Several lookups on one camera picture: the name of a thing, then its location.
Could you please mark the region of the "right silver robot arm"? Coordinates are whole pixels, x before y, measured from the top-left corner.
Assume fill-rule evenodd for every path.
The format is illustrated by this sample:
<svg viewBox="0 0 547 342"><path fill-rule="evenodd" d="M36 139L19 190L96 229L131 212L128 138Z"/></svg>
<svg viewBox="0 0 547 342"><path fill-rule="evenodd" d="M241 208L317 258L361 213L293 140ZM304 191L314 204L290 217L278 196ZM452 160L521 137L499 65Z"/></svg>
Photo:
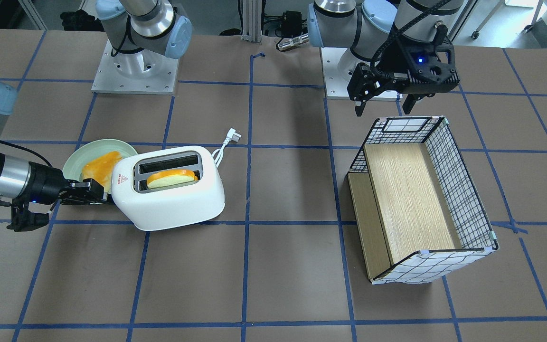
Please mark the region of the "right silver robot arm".
<svg viewBox="0 0 547 342"><path fill-rule="evenodd" d="M98 0L95 3L113 62L126 80L152 80L162 67L187 51L193 24L170 0ZM0 135L18 93L0 82ZM48 213L30 211L30 204L113 204L104 181L94 177L68 178L51 165L0 153L0 206L11 210L8 229L34 231L48 225Z"/></svg>

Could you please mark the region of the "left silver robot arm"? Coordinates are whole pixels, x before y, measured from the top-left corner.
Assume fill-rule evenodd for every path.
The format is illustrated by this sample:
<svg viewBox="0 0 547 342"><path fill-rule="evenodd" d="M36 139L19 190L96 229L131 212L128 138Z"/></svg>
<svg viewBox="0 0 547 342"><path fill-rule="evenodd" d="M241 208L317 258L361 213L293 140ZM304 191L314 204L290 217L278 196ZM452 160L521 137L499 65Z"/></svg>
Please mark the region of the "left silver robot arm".
<svg viewBox="0 0 547 342"><path fill-rule="evenodd" d="M447 22L461 0L315 0L307 18L311 45L347 48L356 59L347 93L357 116L386 91L417 101L460 84Z"/></svg>

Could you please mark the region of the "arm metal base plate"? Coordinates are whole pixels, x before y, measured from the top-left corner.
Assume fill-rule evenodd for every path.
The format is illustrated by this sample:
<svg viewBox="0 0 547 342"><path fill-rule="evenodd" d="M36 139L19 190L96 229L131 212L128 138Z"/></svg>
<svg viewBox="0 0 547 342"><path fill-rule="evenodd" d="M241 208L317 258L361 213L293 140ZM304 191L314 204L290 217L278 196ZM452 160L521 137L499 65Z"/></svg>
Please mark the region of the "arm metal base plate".
<svg viewBox="0 0 547 342"><path fill-rule="evenodd" d="M321 48L322 71L325 80L326 98L348 100L347 86L358 62L349 48Z"/></svg>
<svg viewBox="0 0 547 342"><path fill-rule="evenodd" d="M149 50L112 56L107 41L97 72L93 93L119 95L173 95L177 83L179 60Z"/></svg>

